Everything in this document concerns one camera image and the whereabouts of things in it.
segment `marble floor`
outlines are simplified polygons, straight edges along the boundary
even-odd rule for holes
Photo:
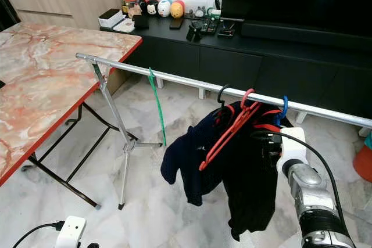
[[[166,125],[167,142],[172,143],[217,108],[215,94],[198,99],[198,90],[165,82],[158,90]],[[143,141],[162,140],[158,109],[146,78],[132,76],[114,99],[127,128]],[[234,101],[230,96],[225,100]],[[111,112],[100,92],[87,103],[107,120]],[[294,123],[295,112],[288,117]],[[329,162],[334,172],[349,232],[359,248],[372,245],[372,184],[361,179],[352,167],[356,150],[362,147],[357,127],[308,116],[301,127],[306,141]],[[61,125],[37,154],[42,154],[66,129]],[[44,161],[60,176],[81,160],[103,125],[83,110],[83,119]],[[180,176],[169,185],[160,174],[164,148],[136,149],[130,159],[126,205],[117,209],[123,162],[120,134],[110,131],[71,184],[102,205],[100,210],[60,186],[38,169],[18,170],[0,188],[0,247],[12,247],[29,229],[47,222],[64,220],[68,215],[84,217],[87,226],[82,248],[97,242],[105,248],[197,248],[249,247],[297,248],[301,237],[293,200],[284,176],[278,178],[276,212],[263,232],[245,232],[241,241],[230,236],[227,196],[222,185],[204,196],[203,206],[186,202]],[[312,166],[325,174],[323,166],[308,154]],[[58,233],[44,228],[30,235],[19,247],[53,247]]]

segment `black cable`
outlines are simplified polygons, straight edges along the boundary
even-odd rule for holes
[[[59,221],[59,222],[56,222],[56,223],[50,223],[50,224],[44,224],[44,225],[37,226],[37,227],[33,228],[32,230],[28,231],[27,233],[25,233],[25,235],[22,236],[16,242],[16,244],[14,244],[13,248],[16,248],[19,245],[19,243],[21,243],[23,241],[23,239],[25,239],[26,237],[28,237],[29,234],[33,233],[37,229],[45,228],[45,227],[54,227],[54,228],[56,228],[56,231],[60,231],[62,229],[62,226],[63,226],[64,223],[65,223],[64,221]]]
[[[334,196],[335,196],[335,201],[336,201],[336,207],[337,207],[337,212],[338,212],[338,215],[339,215],[339,219],[341,220],[341,224],[344,226],[344,229],[346,231],[346,233],[348,234],[348,237],[350,238],[350,234],[349,234],[349,231],[346,227],[346,224],[345,224],[345,219],[344,219],[344,214],[342,213],[342,208],[341,208],[341,203],[339,201],[339,196],[338,196],[338,191],[337,191],[337,186],[336,186],[336,181],[333,177],[333,174],[332,174],[332,171],[330,169],[330,167],[328,166],[327,162],[325,161],[325,159],[322,157],[322,155],[320,155],[320,153],[315,149],[313,148],[312,146],[310,146],[309,144],[307,144],[306,142],[303,142],[301,141],[300,139],[294,137],[294,136],[290,136],[290,135],[287,135],[285,133],[280,133],[280,132],[272,132],[272,131],[255,131],[253,133],[251,133],[251,136],[253,137],[254,135],[260,135],[260,134],[266,134],[266,135],[270,135],[270,134],[273,134],[273,135],[280,135],[280,136],[284,136],[288,139],[292,139],[294,140],[295,142],[298,142],[300,143],[301,145],[307,147],[308,149],[310,149],[318,158],[319,160],[323,163],[325,169],[327,170],[327,173],[328,173],[328,176],[330,177],[330,180],[331,180],[331,184],[332,184],[332,188],[333,188],[333,193],[334,193]]]

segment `white robot part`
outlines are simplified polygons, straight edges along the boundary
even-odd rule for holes
[[[86,223],[84,218],[68,216],[57,237],[55,248],[77,248]]]
[[[301,127],[283,128],[280,130],[283,134],[294,136],[305,142],[305,133]],[[283,165],[286,161],[298,159],[305,164],[309,164],[306,160],[306,147],[298,142],[282,136],[282,152],[277,163],[277,171],[282,172]]]

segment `blue hanger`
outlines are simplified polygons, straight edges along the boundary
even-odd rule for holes
[[[275,124],[277,126],[280,126],[280,121],[285,117],[285,115],[287,114],[287,111],[288,111],[288,96],[284,95],[283,96],[283,102],[284,102],[284,107],[283,107],[283,111],[281,114],[277,114],[276,118],[275,118]]]

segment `marble table top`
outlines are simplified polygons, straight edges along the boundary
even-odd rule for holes
[[[96,88],[77,52],[122,61],[141,37],[19,23],[0,33],[0,185]]]

